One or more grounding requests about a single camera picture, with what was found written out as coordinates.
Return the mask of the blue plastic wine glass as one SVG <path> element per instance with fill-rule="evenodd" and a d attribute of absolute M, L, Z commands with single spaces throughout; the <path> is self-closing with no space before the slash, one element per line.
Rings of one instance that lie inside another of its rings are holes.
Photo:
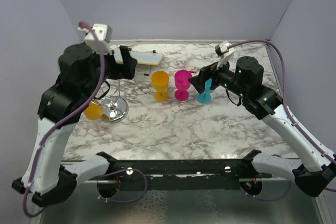
<path fill-rule="evenodd" d="M 212 100 L 211 93 L 214 90 L 211 89 L 212 79 L 208 79 L 205 82 L 204 92 L 197 95 L 197 100 L 201 104 L 209 104 Z"/>

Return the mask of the pink plastic wine glass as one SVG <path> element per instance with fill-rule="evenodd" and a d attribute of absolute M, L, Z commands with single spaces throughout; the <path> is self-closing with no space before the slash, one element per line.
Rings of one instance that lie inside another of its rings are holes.
<path fill-rule="evenodd" d="M 179 70 L 175 73 L 174 82 L 177 90 L 175 91 L 175 98 L 178 101 L 186 101 L 189 98 L 188 89 L 191 86 L 189 78 L 192 74 L 187 70 Z"/>

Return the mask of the yellow wine glass front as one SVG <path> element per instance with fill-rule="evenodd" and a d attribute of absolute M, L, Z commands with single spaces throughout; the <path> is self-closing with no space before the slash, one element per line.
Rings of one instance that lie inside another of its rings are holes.
<path fill-rule="evenodd" d="M 151 77 L 153 87 L 155 89 L 154 98 L 157 102 L 165 102 L 169 94 L 167 92 L 170 77 L 165 71 L 156 71 Z"/>

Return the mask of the yellow wine glass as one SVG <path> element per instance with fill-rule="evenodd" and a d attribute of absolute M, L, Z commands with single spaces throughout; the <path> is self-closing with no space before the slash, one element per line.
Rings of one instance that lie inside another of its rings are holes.
<path fill-rule="evenodd" d="M 108 119 L 105 114 L 103 106 L 97 101 L 93 100 L 89 103 L 88 107 L 84 110 L 84 115 L 89 120 Z"/>
<path fill-rule="evenodd" d="M 156 71 L 151 77 L 153 87 L 155 89 L 154 98 L 157 102 L 165 102 L 169 94 L 167 92 L 170 77 L 165 71 Z"/>

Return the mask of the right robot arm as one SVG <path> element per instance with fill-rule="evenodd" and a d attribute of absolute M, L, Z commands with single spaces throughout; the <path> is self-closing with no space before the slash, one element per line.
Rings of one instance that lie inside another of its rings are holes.
<path fill-rule="evenodd" d="M 287 106 L 284 94 L 263 85 L 264 68 L 254 57 L 237 60 L 235 71 L 230 71 L 229 60 L 234 48 L 227 41 L 215 47 L 220 60 L 202 67 L 195 76 L 179 70 L 175 76 L 175 98 L 185 101 L 187 90 L 193 86 L 200 95 L 221 86 L 226 93 L 239 97 L 236 106 L 243 106 L 257 119 L 270 126 L 298 155 L 297 161 L 267 155 L 259 150 L 248 153 L 241 161 L 241 171 L 246 177 L 268 173 L 285 178 L 306 195 L 319 196 L 328 189 L 335 178 L 335 153 L 318 141 L 294 117 Z"/>

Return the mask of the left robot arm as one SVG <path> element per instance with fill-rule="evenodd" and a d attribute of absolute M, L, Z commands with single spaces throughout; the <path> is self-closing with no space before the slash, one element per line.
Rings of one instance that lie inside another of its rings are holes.
<path fill-rule="evenodd" d="M 81 166 L 61 165 L 71 133 L 101 86 L 100 56 L 82 42 L 68 46 L 58 64 L 55 84 L 41 96 L 38 133 L 27 171 L 12 183 L 17 192 L 32 193 L 31 200 L 39 207 L 64 202 L 80 183 L 100 175 L 110 179 L 116 172 L 106 154 Z"/>

